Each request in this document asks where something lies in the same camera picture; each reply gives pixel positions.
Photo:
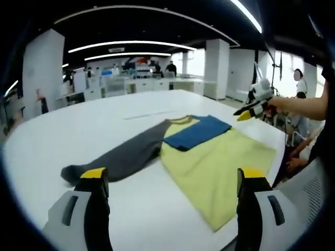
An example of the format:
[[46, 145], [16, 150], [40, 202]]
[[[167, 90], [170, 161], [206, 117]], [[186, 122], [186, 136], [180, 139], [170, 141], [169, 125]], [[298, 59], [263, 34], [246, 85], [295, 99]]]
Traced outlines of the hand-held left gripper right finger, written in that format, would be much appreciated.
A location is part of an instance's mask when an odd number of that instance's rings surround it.
[[237, 171], [235, 250], [289, 250], [307, 229], [298, 208], [255, 169]]

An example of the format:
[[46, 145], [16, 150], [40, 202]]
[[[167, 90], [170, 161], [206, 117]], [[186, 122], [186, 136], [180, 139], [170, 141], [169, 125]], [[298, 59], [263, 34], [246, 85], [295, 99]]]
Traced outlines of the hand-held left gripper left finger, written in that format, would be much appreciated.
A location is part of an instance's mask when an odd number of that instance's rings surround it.
[[42, 234], [57, 250], [112, 250], [108, 171], [86, 171], [49, 209]]

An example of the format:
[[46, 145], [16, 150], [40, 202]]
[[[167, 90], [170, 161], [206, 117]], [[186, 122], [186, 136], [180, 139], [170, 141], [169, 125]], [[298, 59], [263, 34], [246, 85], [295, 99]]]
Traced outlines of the person's right hand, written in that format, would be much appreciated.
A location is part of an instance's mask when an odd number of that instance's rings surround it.
[[268, 101], [268, 105], [275, 107], [275, 110], [277, 112], [283, 112], [283, 111], [286, 111], [286, 108], [285, 108], [286, 100], [287, 98], [285, 97], [276, 96], [276, 97], [271, 98]]

